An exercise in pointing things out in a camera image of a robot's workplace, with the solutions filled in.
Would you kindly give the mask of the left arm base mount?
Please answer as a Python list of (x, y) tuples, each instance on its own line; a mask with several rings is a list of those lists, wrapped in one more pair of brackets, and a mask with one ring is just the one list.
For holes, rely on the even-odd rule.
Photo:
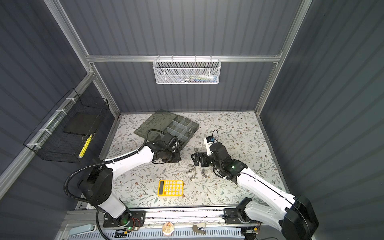
[(125, 211), (120, 217), (113, 218), (110, 214), (104, 214), (104, 228), (138, 228), (144, 225), (146, 211)]

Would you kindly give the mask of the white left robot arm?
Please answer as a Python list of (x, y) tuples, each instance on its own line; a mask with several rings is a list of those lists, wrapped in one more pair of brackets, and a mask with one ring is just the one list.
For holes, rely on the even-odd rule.
[(177, 137), (159, 130), (148, 131), (151, 132), (159, 133), (160, 138), (150, 142), (145, 138), (137, 150), (102, 160), (100, 165), (84, 170), (78, 187), (90, 205), (114, 219), (128, 216), (129, 209), (114, 194), (113, 183), (133, 169), (154, 160), (161, 160), (163, 163), (177, 163), (181, 160), (181, 143)]

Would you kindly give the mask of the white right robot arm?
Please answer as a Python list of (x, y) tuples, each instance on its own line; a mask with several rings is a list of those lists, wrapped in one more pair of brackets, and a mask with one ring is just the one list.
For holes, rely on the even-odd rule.
[(265, 181), (245, 163), (233, 159), (219, 142), (206, 143), (205, 153), (191, 158), (195, 166), (212, 167), (214, 174), (250, 191), (265, 202), (244, 198), (237, 205), (243, 223), (258, 221), (280, 230), (287, 240), (310, 240), (319, 227), (312, 203), (305, 196), (296, 197)]

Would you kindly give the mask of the green transparent organizer box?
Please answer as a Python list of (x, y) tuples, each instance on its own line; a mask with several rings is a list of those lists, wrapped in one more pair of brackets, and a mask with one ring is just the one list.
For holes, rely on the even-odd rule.
[(145, 138), (149, 130), (156, 129), (171, 134), (181, 142), (181, 145), (185, 146), (198, 128), (199, 124), (188, 118), (165, 110), (157, 110), (134, 133)]

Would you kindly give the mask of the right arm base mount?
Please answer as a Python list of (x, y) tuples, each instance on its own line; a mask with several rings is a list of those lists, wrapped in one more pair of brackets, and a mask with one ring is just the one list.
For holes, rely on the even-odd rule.
[(234, 224), (261, 224), (262, 222), (249, 220), (247, 222), (241, 220), (238, 216), (238, 211), (236, 208), (224, 208), (221, 218), (225, 221), (227, 225)]

